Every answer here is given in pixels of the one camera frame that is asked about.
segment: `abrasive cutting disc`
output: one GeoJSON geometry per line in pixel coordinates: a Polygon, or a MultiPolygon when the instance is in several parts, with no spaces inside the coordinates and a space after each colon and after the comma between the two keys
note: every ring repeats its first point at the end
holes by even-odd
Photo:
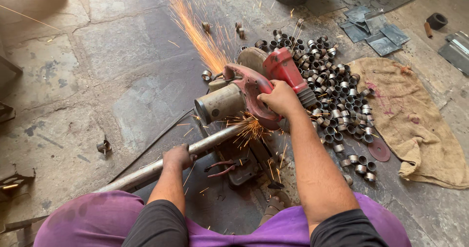
{"type": "Polygon", "coordinates": [[[391,151],[383,138],[373,138],[373,142],[368,144],[370,154],[378,161],[385,162],[391,157],[391,151]]]}

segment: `pliers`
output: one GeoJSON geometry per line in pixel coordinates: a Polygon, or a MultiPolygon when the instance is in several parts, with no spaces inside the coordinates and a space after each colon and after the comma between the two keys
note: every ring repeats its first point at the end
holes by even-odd
{"type": "Polygon", "coordinates": [[[222,175],[226,174],[227,172],[235,170],[236,166],[242,166],[243,163],[246,162],[247,160],[249,160],[249,159],[248,158],[240,158],[239,160],[236,160],[236,161],[233,161],[231,159],[228,160],[228,161],[220,161],[220,162],[214,163],[213,165],[209,165],[209,166],[205,167],[205,169],[203,171],[208,172],[212,167],[217,166],[217,165],[221,165],[221,164],[231,165],[225,171],[219,172],[218,174],[209,175],[207,178],[219,177],[219,176],[222,176],[222,175]]]}

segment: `foot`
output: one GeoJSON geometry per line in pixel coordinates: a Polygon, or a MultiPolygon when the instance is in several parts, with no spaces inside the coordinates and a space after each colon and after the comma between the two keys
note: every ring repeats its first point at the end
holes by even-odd
{"type": "Polygon", "coordinates": [[[269,204],[267,205],[264,216],[262,216],[261,222],[259,223],[260,227],[262,224],[266,223],[267,220],[272,218],[275,214],[289,207],[289,198],[287,194],[282,191],[279,191],[276,196],[273,196],[269,199],[269,204]]]}

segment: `burlap sack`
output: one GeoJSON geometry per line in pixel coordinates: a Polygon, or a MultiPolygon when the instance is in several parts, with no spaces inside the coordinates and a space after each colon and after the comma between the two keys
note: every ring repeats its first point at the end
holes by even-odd
{"type": "Polygon", "coordinates": [[[375,128],[402,160],[399,176],[447,188],[469,187],[468,166],[458,140],[422,82],[408,67],[387,58],[349,63],[361,76],[357,91],[372,88],[375,128]]]}

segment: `cracked floor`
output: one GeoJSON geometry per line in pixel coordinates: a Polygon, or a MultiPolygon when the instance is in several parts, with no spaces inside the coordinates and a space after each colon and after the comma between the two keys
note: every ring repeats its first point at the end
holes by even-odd
{"type": "MultiPolygon", "coordinates": [[[[210,9],[220,2],[214,16],[220,23],[232,25],[241,16],[246,22],[249,19],[247,40],[236,40],[236,46],[252,45],[259,38],[269,40],[277,28],[293,33],[296,18],[302,17],[302,38],[333,37],[340,44],[341,62],[377,57],[364,41],[353,44],[338,28],[336,23],[345,18],[346,10],[339,1],[321,16],[305,6],[291,7],[274,0],[206,1],[210,9]]],[[[37,172],[31,186],[23,187],[11,202],[0,203],[3,223],[50,214],[68,200],[103,186],[167,124],[192,108],[194,98],[206,92],[200,78],[203,63],[171,21],[166,0],[68,0],[61,6],[43,0],[0,0],[0,4],[60,29],[0,11],[5,55],[24,70],[21,77],[0,74],[0,100],[14,106],[17,114],[1,125],[0,165],[15,163],[37,172]],[[106,156],[96,151],[105,134],[113,146],[113,152],[106,156]]],[[[389,22],[411,37],[402,50],[387,57],[410,65],[416,72],[466,158],[468,78],[437,50],[445,43],[445,35],[469,31],[467,8],[467,0],[413,0],[386,13],[389,22]],[[450,23],[434,31],[430,40],[422,25],[436,11],[450,23]]],[[[192,118],[181,123],[191,125],[173,128],[128,172],[154,161],[174,144],[202,138],[196,130],[184,136],[195,125],[192,118]]],[[[294,161],[291,151],[286,153],[282,181],[297,201],[294,161]]],[[[229,200],[210,201],[208,196],[217,197],[217,191],[223,190],[223,182],[198,174],[213,158],[203,160],[188,182],[188,215],[220,233],[225,228],[237,234],[252,232],[270,193],[266,180],[259,178],[252,189],[227,191],[229,200]],[[206,197],[200,198],[198,192],[208,186],[213,192],[208,190],[206,197]],[[233,216],[233,222],[219,219],[230,215],[224,211],[226,204],[239,207],[239,202],[243,215],[233,216]]],[[[382,165],[380,182],[369,186],[357,181],[354,190],[396,214],[414,246],[469,246],[469,216],[463,211],[469,204],[468,192],[402,180],[397,175],[399,165],[392,158],[382,165]]],[[[150,190],[151,185],[139,194],[144,198],[150,190]]],[[[0,237],[0,246],[15,246],[15,235],[0,237]]]]}

